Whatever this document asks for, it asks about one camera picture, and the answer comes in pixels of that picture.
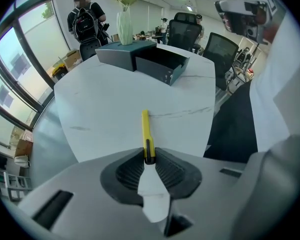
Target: yellow utility knife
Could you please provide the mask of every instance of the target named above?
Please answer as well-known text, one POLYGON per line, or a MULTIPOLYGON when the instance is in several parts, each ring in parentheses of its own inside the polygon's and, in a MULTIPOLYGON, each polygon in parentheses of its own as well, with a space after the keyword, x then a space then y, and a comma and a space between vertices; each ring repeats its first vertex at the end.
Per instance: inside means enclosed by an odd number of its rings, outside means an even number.
POLYGON ((152 138, 150 132, 149 112, 147 109, 142 111, 142 137, 144 149, 144 162, 147 165, 153 165, 156 162, 156 153, 154 139, 152 138))

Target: white vase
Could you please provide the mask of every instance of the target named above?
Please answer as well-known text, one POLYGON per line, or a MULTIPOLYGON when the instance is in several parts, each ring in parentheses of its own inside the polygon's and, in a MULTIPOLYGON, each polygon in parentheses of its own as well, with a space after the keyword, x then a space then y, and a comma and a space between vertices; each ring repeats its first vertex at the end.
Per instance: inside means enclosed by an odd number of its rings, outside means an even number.
POLYGON ((118 12, 116 16, 116 29, 123 46, 132 44, 133 30, 130 18, 130 10, 118 12))

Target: white marble table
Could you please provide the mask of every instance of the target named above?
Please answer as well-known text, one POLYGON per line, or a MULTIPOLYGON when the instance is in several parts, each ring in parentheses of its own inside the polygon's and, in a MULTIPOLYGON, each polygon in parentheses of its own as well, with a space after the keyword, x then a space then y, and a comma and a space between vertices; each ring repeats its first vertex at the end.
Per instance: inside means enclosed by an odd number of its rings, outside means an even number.
POLYGON ((100 63, 97 56, 55 85, 61 125, 79 162, 142 147, 145 109, 155 147, 203 156, 214 114, 214 63, 172 46, 157 47, 190 57, 172 86, 138 71, 100 63))

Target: floor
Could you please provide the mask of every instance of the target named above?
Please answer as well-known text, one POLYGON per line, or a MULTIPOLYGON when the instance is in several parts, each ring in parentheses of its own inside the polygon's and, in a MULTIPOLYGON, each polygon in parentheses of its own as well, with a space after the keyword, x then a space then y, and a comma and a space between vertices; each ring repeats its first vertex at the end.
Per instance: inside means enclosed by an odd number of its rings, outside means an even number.
POLYGON ((33 140, 31 166, 26 173, 33 188, 78 163, 62 129, 55 98, 36 123, 33 140))

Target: tree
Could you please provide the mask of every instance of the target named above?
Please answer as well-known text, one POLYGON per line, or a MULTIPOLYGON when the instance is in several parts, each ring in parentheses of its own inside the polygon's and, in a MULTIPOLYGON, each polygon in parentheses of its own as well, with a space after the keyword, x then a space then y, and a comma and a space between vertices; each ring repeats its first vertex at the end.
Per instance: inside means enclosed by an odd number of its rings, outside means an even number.
POLYGON ((50 18, 52 15, 54 15, 54 10, 52 8, 52 3, 51 2, 46 2, 45 3, 45 11, 42 13, 42 17, 44 19, 50 18))

